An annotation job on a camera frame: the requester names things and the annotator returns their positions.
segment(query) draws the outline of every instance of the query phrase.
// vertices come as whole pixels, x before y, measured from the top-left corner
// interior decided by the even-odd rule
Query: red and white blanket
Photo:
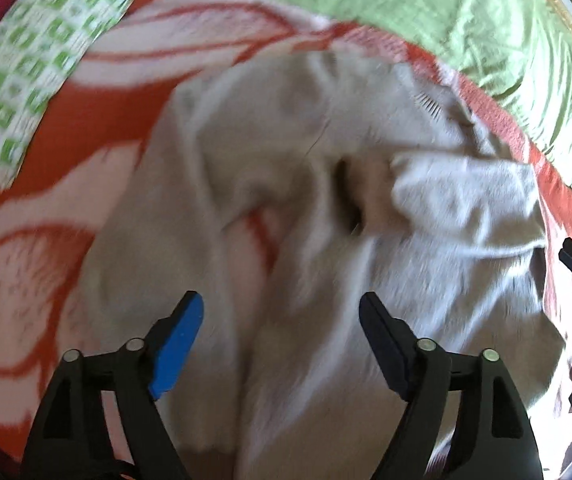
[[[96,348],[77,289],[96,232],[125,190],[150,128],[177,84],[256,56],[334,50],[406,61],[451,86],[514,158],[534,166],[546,222],[546,314],[572,348],[572,275],[558,262],[572,237],[572,191],[515,121],[464,75],[401,38],[271,0],[135,0],[48,105],[22,171],[0,194],[0,449],[21,459],[32,416],[63,351]],[[227,232],[257,294],[279,251],[270,212]],[[559,399],[567,397],[559,392]],[[560,401],[555,416],[563,411]]]

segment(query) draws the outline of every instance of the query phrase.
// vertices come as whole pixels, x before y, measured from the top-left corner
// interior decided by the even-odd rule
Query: checkered pillow
[[[7,189],[57,93],[132,0],[17,0],[0,22],[0,190]]]

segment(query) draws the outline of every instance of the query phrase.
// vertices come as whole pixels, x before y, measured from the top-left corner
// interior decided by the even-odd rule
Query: blue gripper pad
[[[203,319],[203,299],[196,292],[192,293],[183,315],[172,329],[165,344],[157,352],[154,361],[153,380],[148,385],[148,390],[153,399],[159,399],[175,384]]]

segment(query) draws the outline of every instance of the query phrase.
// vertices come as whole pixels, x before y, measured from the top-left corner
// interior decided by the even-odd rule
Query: green square pattern
[[[132,0],[17,0],[0,22],[0,190],[12,183],[55,95]]]

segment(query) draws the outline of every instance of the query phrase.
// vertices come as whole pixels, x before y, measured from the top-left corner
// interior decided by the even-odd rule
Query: silver screw
[[[432,339],[424,337],[423,339],[419,339],[417,341],[417,346],[426,352],[432,352],[435,348],[437,348],[437,343],[435,343]]]
[[[80,351],[77,350],[77,349],[72,348],[72,349],[70,349],[70,350],[66,350],[66,351],[64,352],[64,355],[63,355],[62,358],[63,358],[64,361],[66,361],[66,363],[71,363],[71,362],[73,362],[73,361],[77,361],[77,359],[79,359],[79,356],[80,356],[81,354],[82,354],[82,352],[80,352]]]
[[[488,359],[488,361],[490,362],[497,362],[499,360],[499,354],[497,353],[496,350],[493,350],[492,348],[486,348],[483,351],[483,356]]]
[[[130,352],[136,352],[144,348],[144,340],[139,337],[134,337],[126,343],[126,349]]]

